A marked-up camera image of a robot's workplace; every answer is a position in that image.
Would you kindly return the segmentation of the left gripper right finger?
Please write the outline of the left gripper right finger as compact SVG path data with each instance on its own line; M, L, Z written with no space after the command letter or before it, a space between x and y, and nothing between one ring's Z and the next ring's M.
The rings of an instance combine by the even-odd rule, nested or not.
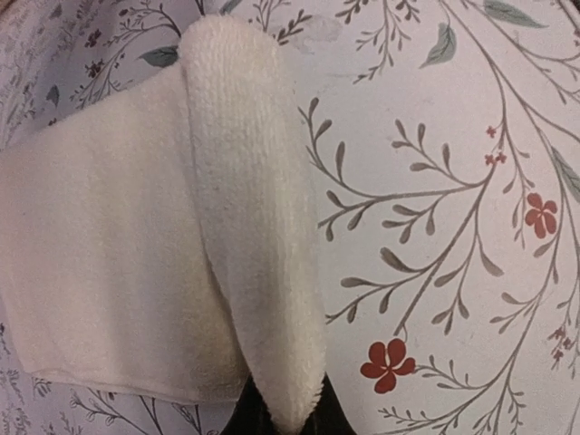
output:
M356 435L346 418L334 387L326 374L319 401L308 417L301 435Z

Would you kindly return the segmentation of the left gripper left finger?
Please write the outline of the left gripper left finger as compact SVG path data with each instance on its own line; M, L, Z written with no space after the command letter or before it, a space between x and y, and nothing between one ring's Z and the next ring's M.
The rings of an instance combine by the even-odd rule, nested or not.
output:
M249 376L233 413L221 435L278 435L279 431L257 389Z

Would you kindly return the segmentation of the cream white towel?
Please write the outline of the cream white towel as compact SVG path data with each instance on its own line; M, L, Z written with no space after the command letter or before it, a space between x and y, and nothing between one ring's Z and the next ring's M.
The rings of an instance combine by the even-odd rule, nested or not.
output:
M1 154L1 296L23 369L166 401L247 378L296 434L325 372L317 216L280 46L232 16L147 81Z

